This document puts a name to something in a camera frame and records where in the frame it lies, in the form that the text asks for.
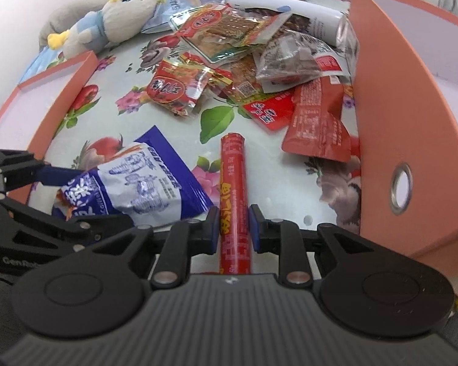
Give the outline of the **white blue plush toy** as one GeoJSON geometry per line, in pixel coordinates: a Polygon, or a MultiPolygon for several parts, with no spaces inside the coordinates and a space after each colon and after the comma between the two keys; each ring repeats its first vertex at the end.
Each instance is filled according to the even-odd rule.
{"type": "Polygon", "coordinates": [[[154,16],[158,0],[109,0],[96,12],[90,11],[72,27],[47,37],[48,47],[62,50],[66,59],[84,52],[100,53],[108,45],[118,45],[141,32],[154,16]]]}

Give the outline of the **red spicy strip packet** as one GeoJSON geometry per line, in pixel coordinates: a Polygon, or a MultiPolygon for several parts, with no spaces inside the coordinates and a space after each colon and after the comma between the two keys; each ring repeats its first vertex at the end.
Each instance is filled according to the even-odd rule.
{"type": "Polygon", "coordinates": [[[170,27],[212,65],[240,59],[252,48],[267,44],[292,16],[247,13],[226,4],[208,3],[174,14],[170,27]]]}

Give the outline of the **small red packet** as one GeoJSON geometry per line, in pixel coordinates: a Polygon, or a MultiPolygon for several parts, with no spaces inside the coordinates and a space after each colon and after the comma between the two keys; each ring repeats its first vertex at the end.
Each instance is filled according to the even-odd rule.
{"type": "Polygon", "coordinates": [[[278,93],[263,101],[254,101],[243,106],[245,113],[268,131],[279,131],[288,127],[294,113],[294,92],[278,93]]]}

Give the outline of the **red orange corn snack packet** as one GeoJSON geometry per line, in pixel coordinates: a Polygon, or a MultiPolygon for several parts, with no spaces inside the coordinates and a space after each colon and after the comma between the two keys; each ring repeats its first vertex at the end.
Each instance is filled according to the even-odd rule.
{"type": "Polygon", "coordinates": [[[196,61],[163,59],[144,91],[150,102],[187,117],[205,92],[217,93],[231,84],[230,74],[225,70],[196,61]]]}

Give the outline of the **floral fruit mat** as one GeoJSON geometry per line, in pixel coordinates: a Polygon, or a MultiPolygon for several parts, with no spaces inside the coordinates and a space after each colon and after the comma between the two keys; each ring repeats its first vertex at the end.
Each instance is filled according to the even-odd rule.
{"type": "Polygon", "coordinates": [[[268,131],[243,106],[257,101],[247,76],[253,59],[237,64],[235,97],[207,96],[188,117],[178,117],[148,102],[145,88],[157,59],[178,59],[190,46],[170,33],[141,35],[107,50],[99,67],[78,95],[53,139],[46,159],[60,167],[88,170],[107,162],[153,126],[201,183],[219,199],[220,140],[229,133],[245,139],[247,194],[268,217],[281,217],[302,228],[334,222],[352,232],[360,226],[361,178],[359,142],[351,143],[348,163],[319,162],[281,149],[284,130],[268,131]]]}

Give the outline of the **orange box lid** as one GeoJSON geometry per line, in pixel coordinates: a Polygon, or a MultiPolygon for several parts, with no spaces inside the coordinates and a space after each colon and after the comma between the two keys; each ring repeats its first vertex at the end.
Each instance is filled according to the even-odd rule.
{"type": "Polygon", "coordinates": [[[0,109],[0,196],[7,193],[20,203],[29,199],[32,182],[7,189],[1,168],[8,158],[26,154],[42,162],[54,133],[78,93],[97,67],[97,57],[84,53],[19,84],[0,109]]]}

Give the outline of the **blue white snack bag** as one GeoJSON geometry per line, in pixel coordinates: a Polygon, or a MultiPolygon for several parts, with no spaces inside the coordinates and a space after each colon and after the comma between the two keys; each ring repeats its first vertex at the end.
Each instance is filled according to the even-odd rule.
{"type": "Polygon", "coordinates": [[[213,206],[202,185],[158,127],[81,173],[57,192],[52,214],[73,217],[127,215],[136,226],[167,226],[213,206]]]}

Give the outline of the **light blue bedsheet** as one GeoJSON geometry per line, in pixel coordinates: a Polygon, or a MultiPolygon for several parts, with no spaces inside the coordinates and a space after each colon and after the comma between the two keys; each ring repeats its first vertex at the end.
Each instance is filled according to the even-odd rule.
{"type": "Polygon", "coordinates": [[[29,78],[61,64],[64,61],[65,57],[62,49],[52,50],[49,47],[44,47],[24,71],[19,83],[22,84],[29,78]]]}

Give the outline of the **red sausage stick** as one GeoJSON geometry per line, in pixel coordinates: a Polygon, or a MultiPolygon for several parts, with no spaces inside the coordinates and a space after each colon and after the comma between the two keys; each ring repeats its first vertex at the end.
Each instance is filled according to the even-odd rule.
{"type": "Polygon", "coordinates": [[[251,240],[245,175],[245,139],[229,133],[221,139],[220,273],[251,272],[251,240]]]}

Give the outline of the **orange box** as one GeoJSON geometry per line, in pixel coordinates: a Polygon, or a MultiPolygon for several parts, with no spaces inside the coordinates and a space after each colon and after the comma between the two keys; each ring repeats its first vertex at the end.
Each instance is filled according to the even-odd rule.
{"type": "Polygon", "coordinates": [[[458,278],[458,17],[351,0],[364,237],[458,278]]]}

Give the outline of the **dark brown snack packet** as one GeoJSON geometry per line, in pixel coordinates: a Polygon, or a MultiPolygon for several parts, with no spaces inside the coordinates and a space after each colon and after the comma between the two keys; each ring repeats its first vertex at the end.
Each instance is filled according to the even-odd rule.
{"type": "Polygon", "coordinates": [[[317,78],[348,78],[342,52],[313,36],[284,30],[253,53],[256,81],[266,93],[280,92],[317,78]]]}

